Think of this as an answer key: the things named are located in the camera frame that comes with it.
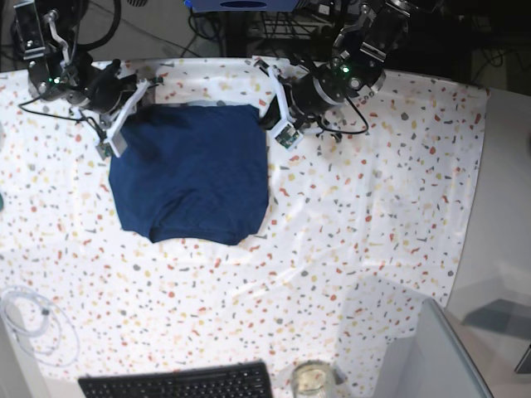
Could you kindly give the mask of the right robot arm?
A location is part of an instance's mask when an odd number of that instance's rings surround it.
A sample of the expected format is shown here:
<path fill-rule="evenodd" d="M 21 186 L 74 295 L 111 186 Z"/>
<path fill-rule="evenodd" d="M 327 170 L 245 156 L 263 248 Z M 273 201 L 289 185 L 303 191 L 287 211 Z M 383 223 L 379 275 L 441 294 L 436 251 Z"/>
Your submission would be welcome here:
<path fill-rule="evenodd" d="M 66 100 L 98 114 L 112 114 L 137 90 L 137 77 L 119 77 L 121 61 L 93 66 L 90 51 L 107 44 L 121 20 L 122 2 L 113 2 L 109 30 L 97 41 L 79 43 L 87 1 L 18 1 L 13 43 L 28 66 L 29 81 L 43 101 Z"/>

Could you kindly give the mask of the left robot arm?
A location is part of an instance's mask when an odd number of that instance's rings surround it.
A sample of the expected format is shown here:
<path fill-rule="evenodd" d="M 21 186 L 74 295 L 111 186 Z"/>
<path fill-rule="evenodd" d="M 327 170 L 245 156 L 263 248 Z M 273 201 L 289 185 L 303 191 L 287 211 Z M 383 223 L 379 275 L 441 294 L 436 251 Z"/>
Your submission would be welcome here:
<path fill-rule="evenodd" d="M 409 22 L 439 5 L 438 1 L 363 1 L 356 20 L 349 22 L 349 3 L 343 1 L 333 35 L 325 42 L 329 55 L 324 62 L 316 64 L 305 53 L 291 52 L 290 64 L 306 72 L 297 79 L 281 76 L 263 60 L 256 62 L 282 89 L 261 118 L 261 127 L 330 133 L 341 139 L 346 130 L 332 128 L 326 113 L 353 106 L 354 99 L 364 91 L 376 94 L 386 79 L 383 65 L 387 55 L 406 37 Z"/>

